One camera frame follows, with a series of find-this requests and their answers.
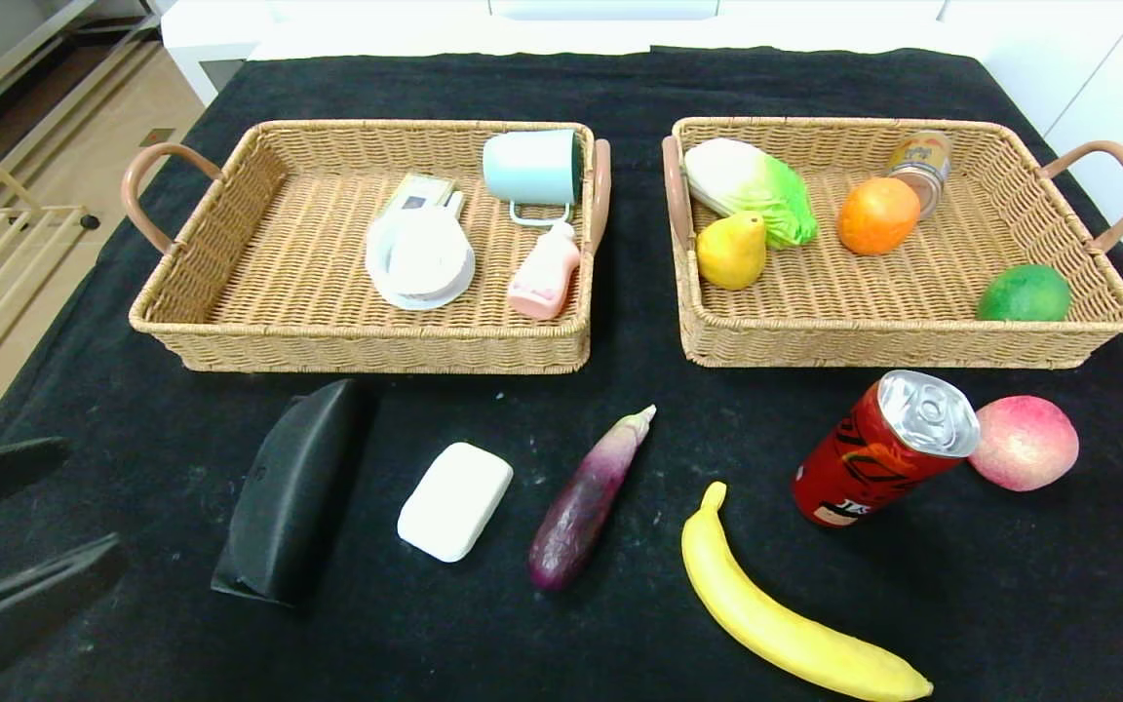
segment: basket handle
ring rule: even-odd
[[[1052,161],[1052,163],[1039,168],[1038,174],[1041,174],[1042,177],[1047,179],[1056,177],[1058,174],[1065,173],[1065,168],[1074,165],[1075,161],[1089,154],[1089,152],[1106,152],[1106,154],[1111,154],[1115,159],[1117,159],[1120,165],[1123,167],[1122,145],[1115,142],[1088,142],[1077,148],[1074,148],[1068,154],[1058,157],[1056,161]],[[1117,243],[1122,236],[1123,218],[1120,218],[1120,221],[1115,222],[1114,226],[1108,228],[1108,230],[1095,237],[1095,240],[1090,244],[1090,248],[1095,249],[1097,253],[1105,254],[1106,252],[1110,252],[1113,246],[1115,246],[1115,243]]]
[[[592,195],[592,253],[596,253],[601,246],[601,239],[605,237],[605,226],[610,222],[610,191],[614,186],[612,174],[610,173],[612,163],[610,155],[610,140],[608,138],[596,139],[596,164],[595,183]]]
[[[150,170],[150,166],[155,165],[155,161],[168,154],[183,156],[190,164],[202,168],[202,173],[210,176],[211,180],[223,180],[223,172],[218,166],[207,161],[199,152],[193,152],[192,148],[182,144],[170,142],[155,144],[143,148],[141,154],[137,154],[133,163],[129,164],[129,170],[124,172],[124,180],[120,181],[120,200],[124,201],[125,212],[129,215],[129,219],[133,219],[133,224],[137,226],[138,230],[141,230],[143,235],[146,235],[146,239],[150,240],[150,244],[155,245],[161,254],[167,253],[173,240],[168,239],[167,235],[162,233],[161,228],[150,221],[150,218],[146,217],[146,212],[141,209],[141,201],[137,198],[139,190],[141,190],[144,174]]]
[[[691,197],[683,182],[683,166],[678,164],[677,138],[661,139],[661,161],[665,164],[665,204],[669,212],[669,228],[678,247],[686,252],[687,237],[691,236]]]

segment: light blue mug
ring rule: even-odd
[[[509,201],[509,218],[521,226],[554,226],[569,221],[579,200],[583,159],[574,129],[511,131],[484,143],[487,191]],[[564,204],[562,219],[518,217],[518,204]]]

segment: yellow pear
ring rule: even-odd
[[[718,219],[696,236],[700,275],[719,288],[740,290],[756,283],[765,258],[765,219],[758,212]]]

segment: purple eggplant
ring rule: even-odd
[[[562,590],[578,576],[654,414],[656,405],[649,404],[638,414],[620,418],[588,450],[570,483],[549,507],[527,556],[536,587]]]

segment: banana stem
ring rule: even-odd
[[[721,481],[713,481],[705,490],[705,496],[700,499],[701,510],[712,510],[716,512],[721,503],[727,499],[727,484]]]

